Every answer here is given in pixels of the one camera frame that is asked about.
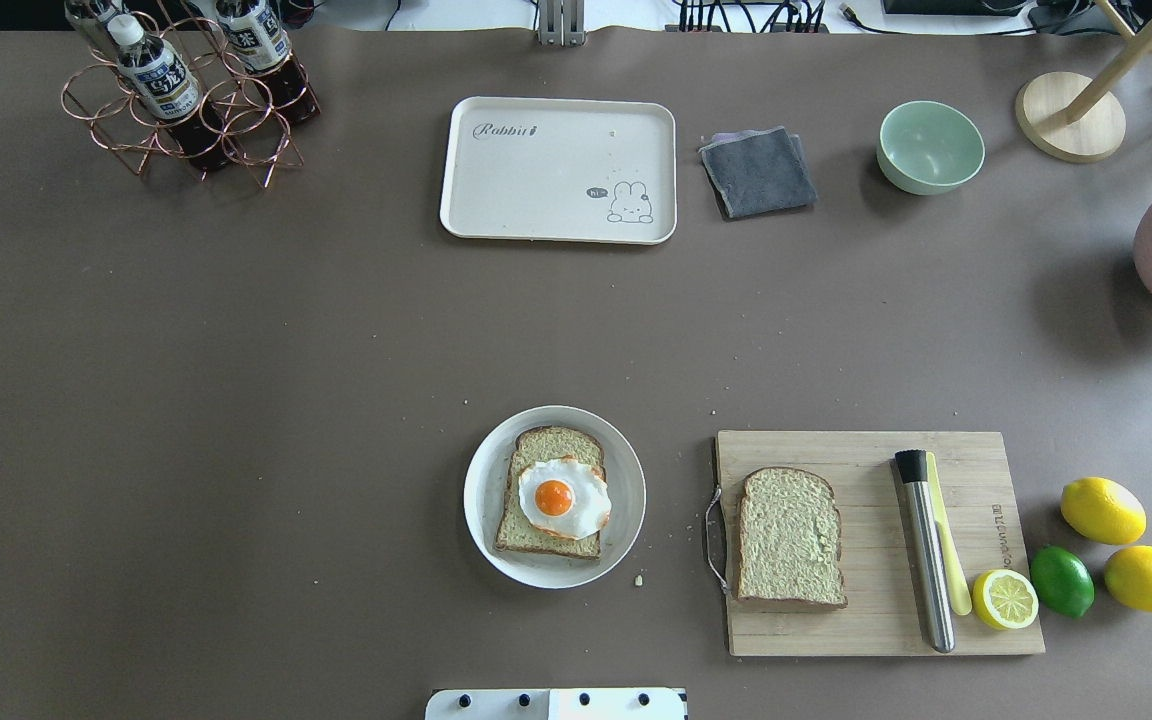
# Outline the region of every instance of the tray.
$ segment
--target tray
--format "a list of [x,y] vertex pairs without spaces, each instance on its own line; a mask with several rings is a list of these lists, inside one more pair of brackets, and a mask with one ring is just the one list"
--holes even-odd
[[[602,446],[612,516],[602,529],[598,560],[495,548],[497,528],[505,511],[509,455],[518,434],[543,425],[581,430]],[[576,588],[616,568],[639,537],[647,501],[643,467],[630,442],[611,423],[578,407],[532,407],[503,420],[483,439],[465,473],[465,522],[473,543],[498,570],[532,588]]]
[[[950,530],[968,582],[993,568],[1029,575],[1011,470],[998,433],[759,432],[722,430],[718,482],[727,533],[727,579],[736,579],[738,508],[746,475],[790,465],[827,479],[842,516],[841,611],[765,611],[727,597],[733,655],[940,655],[923,639],[914,571],[905,553],[890,460],[897,450],[935,454]],[[1046,651],[1039,621],[999,632],[975,615],[954,616],[955,655]]]
[[676,205],[664,106],[468,97],[452,111],[439,219],[456,236],[654,245]]

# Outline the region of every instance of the cloth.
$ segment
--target cloth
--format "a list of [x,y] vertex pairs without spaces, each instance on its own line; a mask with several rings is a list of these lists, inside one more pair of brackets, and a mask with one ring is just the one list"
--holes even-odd
[[785,127],[717,132],[700,161],[732,219],[801,209],[818,199],[803,141]]

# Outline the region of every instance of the white tray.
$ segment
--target white tray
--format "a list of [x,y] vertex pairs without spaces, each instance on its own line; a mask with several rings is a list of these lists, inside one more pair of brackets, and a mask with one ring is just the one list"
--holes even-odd
[[467,97],[452,111],[439,218],[460,237],[665,242],[673,136],[652,103]]
[[[495,548],[500,514],[505,511],[505,484],[509,455],[515,439],[530,429],[562,425],[594,437],[602,446],[602,468],[607,470],[607,495],[612,516],[600,535],[602,555],[598,560],[576,560],[538,552]],[[568,406],[532,407],[497,425],[483,439],[465,472],[465,522],[473,544],[483,555],[509,578],[532,588],[576,588],[598,579],[616,568],[639,537],[649,495],[643,465],[634,447],[620,430],[589,410]]]

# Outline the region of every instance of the green bowl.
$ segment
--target green bowl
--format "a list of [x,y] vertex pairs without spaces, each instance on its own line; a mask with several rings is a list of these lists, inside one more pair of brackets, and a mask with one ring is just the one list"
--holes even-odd
[[972,120],[932,100],[897,105],[878,129],[878,167],[914,195],[940,195],[975,177],[984,139]]

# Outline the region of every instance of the lemon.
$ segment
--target lemon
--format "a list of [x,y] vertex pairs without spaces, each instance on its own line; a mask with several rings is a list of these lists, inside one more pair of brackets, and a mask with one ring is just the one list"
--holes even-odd
[[1082,617],[1096,600],[1096,588],[1087,566],[1073,552],[1048,544],[1029,561],[1029,578],[1038,601],[1053,612]]
[[972,607],[995,630],[1028,628],[1038,616],[1038,593],[1015,570],[988,570],[972,585]]
[[1144,507],[1132,491],[1105,478],[1082,478],[1064,486],[1060,514],[1093,541],[1130,544],[1144,535]]
[[1152,546],[1123,547],[1105,562],[1105,586],[1114,600],[1152,612]]

